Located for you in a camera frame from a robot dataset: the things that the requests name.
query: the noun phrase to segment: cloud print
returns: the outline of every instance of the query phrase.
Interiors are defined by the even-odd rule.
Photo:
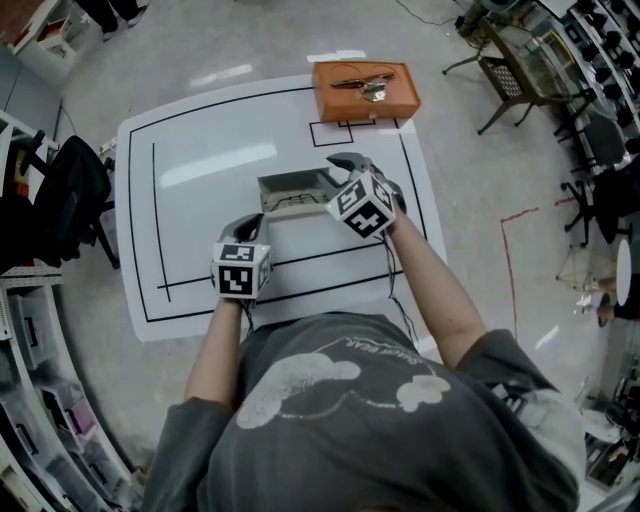
[[[349,361],[334,363],[324,354],[297,354],[275,363],[243,402],[236,422],[251,429],[269,423],[282,402],[325,380],[354,380],[360,367]]]
[[[404,412],[415,412],[421,403],[437,404],[442,400],[442,393],[450,389],[449,383],[440,377],[416,375],[412,382],[400,386],[396,398]]]

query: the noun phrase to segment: orange container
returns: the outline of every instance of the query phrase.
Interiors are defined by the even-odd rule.
[[[365,99],[360,89],[337,89],[331,86],[339,80],[365,79],[391,72],[396,76],[387,82],[387,96],[384,101],[377,103]],[[316,62],[313,87],[323,122],[407,119],[421,104],[409,68],[402,62]]]

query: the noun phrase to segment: white board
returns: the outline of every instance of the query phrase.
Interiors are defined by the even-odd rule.
[[[213,244],[226,224],[261,211],[257,178],[330,167],[326,157],[341,151],[372,158],[402,187],[409,216],[445,259],[413,123],[320,123],[310,76],[208,92],[125,121],[118,131],[116,217],[137,336],[204,333],[217,302]],[[254,310],[257,325],[389,293],[384,248],[329,215],[272,223],[270,244],[274,271]]]

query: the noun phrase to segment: black chair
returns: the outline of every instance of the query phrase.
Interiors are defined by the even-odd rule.
[[[569,189],[578,202],[579,212],[564,230],[569,232],[583,219],[584,242],[589,243],[589,222],[595,218],[602,236],[608,244],[613,243],[618,234],[631,235],[631,228],[618,228],[620,217],[640,211],[640,160],[634,158],[631,163],[619,171],[606,170],[593,178],[593,204],[589,204],[583,181],[576,181],[576,190],[571,183],[562,183],[560,188]]]
[[[580,134],[584,134],[591,148],[593,157],[587,158],[582,150]],[[558,140],[563,142],[573,139],[578,148],[580,166],[571,172],[590,171],[595,165],[608,167],[620,163],[625,155],[624,139],[615,121],[600,114],[591,114],[589,123],[583,130],[574,131],[568,136]]]
[[[33,166],[44,175],[33,205],[26,198],[0,198],[3,219],[12,219],[10,227],[0,233],[0,274],[32,258],[59,267],[61,260],[79,257],[81,243],[94,245],[100,241],[114,269],[120,268],[100,215],[113,209],[108,201],[111,182],[108,169],[80,138],[70,137],[50,164],[36,155],[44,133],[39,131],[26,146],[20,172]]]

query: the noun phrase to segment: gray floor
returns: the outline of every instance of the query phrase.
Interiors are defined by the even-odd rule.
[[[464,12],[451,0],[406,2],[434,22]],[[392,0],[154,0],[135,29],[106,44],[95,28],[84,37],[64,106],[94,147],[127,117],[185,96],[310,73],[308,55],[362,50],[368,59],[408,62],[423,100],[414,121],[450,266],[487,325],[517,327],[525,350],[569,396],[597,382],[606,331],[575,313],[580,294],[554,278],[570,241],[562,225],[575,208],[556,205],[569,156],[539,109],[519,128],[513,123],[524,107],[476,134],[500,100],[475,64],[442,76],[474,51],[452,23],[424,25]],[[221,73],[247,65],[249,73]],[[69,134],[63,117],[59,140]],[[120,273],[99,247],[83,249],[64,271],[60,306],[78,366],[115,440],[142,463],[167,407],[181,399],[200,340],[139,342]]]

